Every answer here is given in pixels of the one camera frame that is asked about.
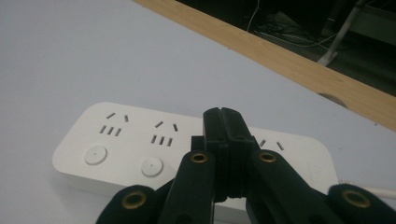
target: power button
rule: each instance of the power button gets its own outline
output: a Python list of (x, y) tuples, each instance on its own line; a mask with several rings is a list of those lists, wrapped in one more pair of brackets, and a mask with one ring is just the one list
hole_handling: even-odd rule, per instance
[(146, 177), (155, 177), (163, 170), (163, 162), (158, 158), (147, 158), (143, 161), (141, 170)]
[(85, 162), (89, 165), (99, 165), (107, 157), (107, 150), (104, 147), (92, 147), (85, 154)]

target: brass insert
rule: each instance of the brass insert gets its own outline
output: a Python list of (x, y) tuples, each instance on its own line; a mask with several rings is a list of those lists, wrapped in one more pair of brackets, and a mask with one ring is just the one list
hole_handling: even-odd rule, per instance
[(368, 208), (371, 206), (370, 201), (366, 198), (366, 196), (362, 195), (361, 193), (355, 191), (355, 190), (344, 190), (343, 191), (343, 197), (344, 199), (359, 208)]
[(146, 202), (146, 194), (140, 190), (132, 191), (122, 199), (122, 206), (126, 209), (136, 209)]
[(195, 163), (204, 163), (209, 160), (209, 158), (204, 153), (195, 153), (190, 157), (190, 159)]
[(274, 162), (276, 161), (276, 156), (268, 153), (268, 152), (263, 152), (259, 155), (259, 158), (261, 161), (265, 161), (265, 162)]

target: wooden board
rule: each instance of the wooden board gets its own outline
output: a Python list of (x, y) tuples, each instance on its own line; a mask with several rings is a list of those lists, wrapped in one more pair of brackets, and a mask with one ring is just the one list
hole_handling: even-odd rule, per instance
[(178, 1), (135, 1), (311, 91), (338, 98), (348, 109), (396, 132), (396, 97), (309, 61)]

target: power strip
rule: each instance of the power strip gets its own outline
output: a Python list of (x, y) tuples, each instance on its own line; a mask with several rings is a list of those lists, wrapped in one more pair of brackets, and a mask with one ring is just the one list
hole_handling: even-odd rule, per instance
[[(338, 183), (332, 158), (319, 141), (250, 128), (262, 149), (280, 153), (314, 189), (327, 193)], [(52, 162), (77, 189), (113, 196), (144, 185), (157, 189), (175, 177), (191, 137), (203, 134), (203, 119), (128, 105), (100, 103), (77, 120)], [(215, 219), (248, 223), (243, 199), (217, 203)]]

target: white table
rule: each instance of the white table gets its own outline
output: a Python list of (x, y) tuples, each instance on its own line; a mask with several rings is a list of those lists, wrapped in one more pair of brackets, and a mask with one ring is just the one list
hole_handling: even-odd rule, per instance
[[(69, 187), (54, 149), (90, 105), (201, 117), (307, 135), (337, 174), (396, 186), (396, 133), (128, 0), (0, 2), (1, 223), (93, 223), (110, 198)], [(396, 202), (388, 201), (396, 208)]]

